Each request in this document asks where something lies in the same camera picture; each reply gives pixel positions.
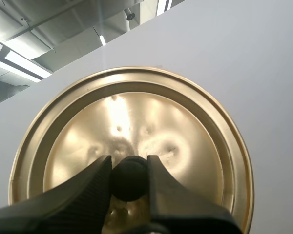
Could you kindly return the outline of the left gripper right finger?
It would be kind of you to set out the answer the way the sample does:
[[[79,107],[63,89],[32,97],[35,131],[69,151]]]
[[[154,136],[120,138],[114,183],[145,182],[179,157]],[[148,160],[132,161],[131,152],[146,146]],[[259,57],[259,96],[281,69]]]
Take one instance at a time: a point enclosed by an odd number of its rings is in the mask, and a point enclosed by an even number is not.
[[[224,207],[180,184],[158,156],[147,157],[151,220],[172,234],[239,234],[241,229]]]

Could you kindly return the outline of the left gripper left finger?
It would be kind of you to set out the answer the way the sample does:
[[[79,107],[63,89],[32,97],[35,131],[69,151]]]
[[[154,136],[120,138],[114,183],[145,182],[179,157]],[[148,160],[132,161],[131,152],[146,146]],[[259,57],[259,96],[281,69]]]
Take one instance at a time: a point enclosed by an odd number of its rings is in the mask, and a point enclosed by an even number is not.
[[[99,234],[110,204],[111,156],[40,195],[0,209],[0,234]]]

